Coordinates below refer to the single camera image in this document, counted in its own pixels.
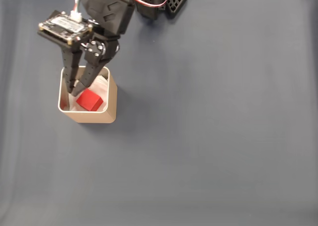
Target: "gray table surface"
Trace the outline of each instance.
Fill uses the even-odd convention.
[[[110,125],[57,109],[60,49],[36,29],[72,6],[0,0],[1,226],[318,224],[318,0],[134,14]]]

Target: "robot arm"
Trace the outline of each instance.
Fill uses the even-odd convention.
[[[55,11],[39,24],[38,31],[61,47],[67,90],[73,96],[90,87],[102,68],[116,55],[118,39],[126,32],[135,9],[132,0],[82,0],[82,3],[93,19],[75,19],[65,12]],[[87,65],[75,85],[83,52]]]
[[[80,1],[90,19],[83,19],[77,12]],[[179,6],[174,3],[176,1],[180,2]],[[102,68],[118,52],[118,39],[127,30],[135,3],[143,16],[156,19],[160,8],[168,6],[168,13],[175,14],[185,1],[76,0],[71,15],[54,11],[45,22],[39,24],[38,34],[61,47],[67,91],[77,96],[90,87]],[[83,52],[87,65],[75,85]]]

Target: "white connector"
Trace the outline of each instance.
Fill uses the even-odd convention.
[[[74,11],[74,10],[71,11],[71,16],[70,16],[70,18],[71,18],[73,21],[76,21],[77,23],[80,23],[81,20],[82,20],[81,13],[80,13],[80,12],[77,12],[77,11]]]

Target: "circuit board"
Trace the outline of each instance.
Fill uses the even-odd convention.
[[[54,35],[72,45],[74,41],[80,41],[83,36],[91,32],[92,27],[88,23],[77,23],[66,14],[58,14],[39,24],[39,30]]]

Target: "red block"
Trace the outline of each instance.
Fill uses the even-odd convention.
[[[103,103],[103,100],[96,93],[87,88],[76,100],[76,103],[87,111],[97,111]]]

